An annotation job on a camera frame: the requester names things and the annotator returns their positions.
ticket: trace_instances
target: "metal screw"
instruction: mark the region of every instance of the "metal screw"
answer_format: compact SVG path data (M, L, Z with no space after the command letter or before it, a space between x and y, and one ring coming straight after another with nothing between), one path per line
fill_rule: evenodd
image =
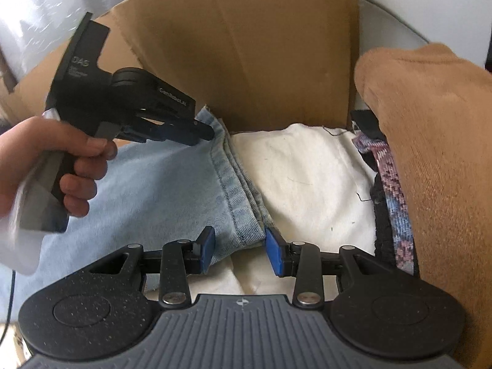
M162 296L162 302L169 305L179 305L186 301L186 294L180 291L166 293Z
M321 297L317 293L306 291L297 295L297 300L302 305L315 305L321 301Z

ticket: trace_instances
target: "multicolored knit fabric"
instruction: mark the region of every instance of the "multicolored knit fabric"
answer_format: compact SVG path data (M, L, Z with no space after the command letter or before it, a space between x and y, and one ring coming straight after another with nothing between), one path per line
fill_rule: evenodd
M414 274L413 232L408 217L408 206L399 182L393 155L388 144L381 140L372 140L360 130L356 130L352 140L361 154L371 151L375 157L383 183L386 204L393 229L393 247L397 267Z

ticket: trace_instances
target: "cardboard box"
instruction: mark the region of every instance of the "cardboard box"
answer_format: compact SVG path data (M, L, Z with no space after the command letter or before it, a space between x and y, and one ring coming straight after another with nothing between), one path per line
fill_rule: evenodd
M98 22L111 28L102 69L143 67L231 131L346 126L357 0L126 0ZM4 99L16 120L43 111L65 47Z

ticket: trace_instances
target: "plastic sheet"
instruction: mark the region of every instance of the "plastic sheet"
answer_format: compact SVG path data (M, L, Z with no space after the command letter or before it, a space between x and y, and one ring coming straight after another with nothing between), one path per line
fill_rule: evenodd
M122 0L0 0L0 47L17 80L66 40L85 12Z

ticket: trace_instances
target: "crosshair logo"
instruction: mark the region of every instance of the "crosshair logo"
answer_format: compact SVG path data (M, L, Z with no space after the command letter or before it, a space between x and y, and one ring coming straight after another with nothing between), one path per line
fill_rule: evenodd
M245 305L249 304L249 301L246 298L242 297L240 300L236 301L236 304L244 307Z

